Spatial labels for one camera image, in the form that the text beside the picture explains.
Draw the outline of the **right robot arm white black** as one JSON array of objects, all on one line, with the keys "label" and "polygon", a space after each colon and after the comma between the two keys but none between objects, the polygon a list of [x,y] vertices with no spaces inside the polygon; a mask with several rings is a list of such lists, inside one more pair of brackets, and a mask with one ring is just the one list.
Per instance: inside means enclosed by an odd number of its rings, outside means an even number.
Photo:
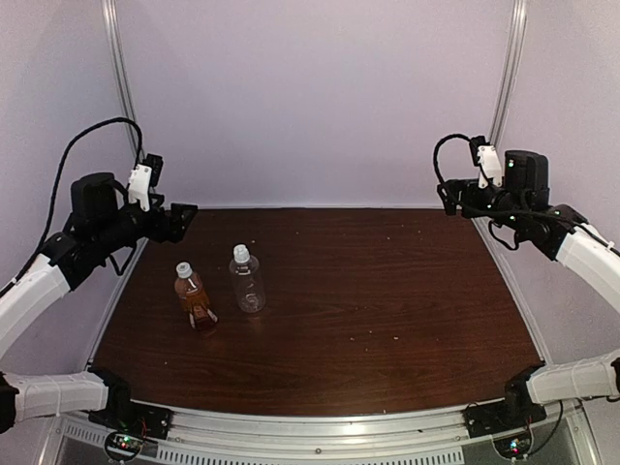
[{"label": "right robot arm white black", "polygon": [[[508,249],[532,243],[550,261],[572,271],[612,308],[619,306],[619,252],[588,220],[566,204],[549,201],[548,160],[542,154],[509,150],[498,157],[492,145],[471,143],[475,178],[437,177],[437,193],[448,215],[485,218],[488,227],[512,230]],[[619,396],[619,351],[530,368],[507,385],[496,417],[514,428],[534,405],[574,398]]]}]

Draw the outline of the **white cap of clear bottle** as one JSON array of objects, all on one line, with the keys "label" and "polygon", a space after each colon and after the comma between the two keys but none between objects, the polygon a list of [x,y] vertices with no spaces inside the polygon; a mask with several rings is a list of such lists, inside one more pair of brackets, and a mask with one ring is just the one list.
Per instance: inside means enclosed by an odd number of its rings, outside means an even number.
[{"label": "white cap of clear bottle", "polygon": [[237,264],[247,264],[251,260],[251,253],[245,244],[237,244],[233,248],[233,260]]}]

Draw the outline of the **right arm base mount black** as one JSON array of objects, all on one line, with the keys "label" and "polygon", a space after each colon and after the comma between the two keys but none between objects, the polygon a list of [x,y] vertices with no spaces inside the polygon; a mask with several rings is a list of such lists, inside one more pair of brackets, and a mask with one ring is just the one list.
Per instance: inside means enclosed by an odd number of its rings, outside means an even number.
[{"label": "right arm base mount black", "polygon": [[533,373],[534,369],[529,368],[508,380],[502,400],[472,403],[464,409],[462,415],[470,438],[526,428],[546,419],[545,407],[532,401],[526,387]]}]

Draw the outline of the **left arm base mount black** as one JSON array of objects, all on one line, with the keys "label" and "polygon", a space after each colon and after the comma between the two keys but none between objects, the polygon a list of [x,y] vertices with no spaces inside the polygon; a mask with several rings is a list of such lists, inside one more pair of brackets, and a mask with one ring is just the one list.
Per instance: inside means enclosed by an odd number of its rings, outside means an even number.
[{"label": "left arm base mount black", "polygon": [[90,422],[140,438],[168,438],[172,417],[170,409],[134,401],[130,384],[105,368],[89,367],[87,371],[100,378],[108,388],[105,408],[90,411]]}]

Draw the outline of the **amber tea bottle red label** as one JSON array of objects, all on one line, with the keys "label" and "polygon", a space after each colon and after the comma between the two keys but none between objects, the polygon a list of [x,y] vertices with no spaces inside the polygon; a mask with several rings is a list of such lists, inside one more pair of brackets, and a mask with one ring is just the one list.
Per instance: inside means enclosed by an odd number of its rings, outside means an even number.
[{"label": "amber tea bottle red label", "polygon": [[211,308],[202,280],[196,272],[186,278],[177,277],[174,289],[194,330],[209,332],[217,326],[219,319]]}]

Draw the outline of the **white cap of tea bottle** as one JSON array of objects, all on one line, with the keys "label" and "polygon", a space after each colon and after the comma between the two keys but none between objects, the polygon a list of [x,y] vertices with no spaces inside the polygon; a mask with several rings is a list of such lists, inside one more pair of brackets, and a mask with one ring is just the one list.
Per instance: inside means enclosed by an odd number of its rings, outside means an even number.
[{"label": "white cap of tea bottle", "polygon": [[193,268],[188,262],[179,263],[175,270],[179,279],[188,279],[193,274]]}]

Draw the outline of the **clear plastic bottle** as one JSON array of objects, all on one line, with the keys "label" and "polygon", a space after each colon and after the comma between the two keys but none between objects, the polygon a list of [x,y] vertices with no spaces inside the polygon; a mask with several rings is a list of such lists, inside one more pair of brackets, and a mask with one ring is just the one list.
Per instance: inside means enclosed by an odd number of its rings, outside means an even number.
[{"label": "clear plastic bottle", "polygon": [[232,259],[229,269],[238,307],[250,314],[260,312],[265,307],[266,297],[258,259],[250,256],[244,263]]}]

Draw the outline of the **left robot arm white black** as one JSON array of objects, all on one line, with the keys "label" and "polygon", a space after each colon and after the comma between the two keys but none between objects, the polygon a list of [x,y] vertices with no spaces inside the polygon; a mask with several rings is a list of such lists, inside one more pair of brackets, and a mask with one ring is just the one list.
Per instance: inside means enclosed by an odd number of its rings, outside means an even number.
[{"label": "left robot arm white black", "polygon": [[[72,212],[61,232],[40,245],[25,273],[1,295],[1,350],[8,351],[56,301],[75,291],[114,253],[135,250],[142,238],[181,241],[196,216],[193,204],[163,207],[163,196],[144,194],[132,201],[110,172],[86,175],[71,186]],[[26,419],[84,411],[109,420],[119,430],[140,421],[130,385],[107,369],[69,375],[1,375],[1,429]]]}]

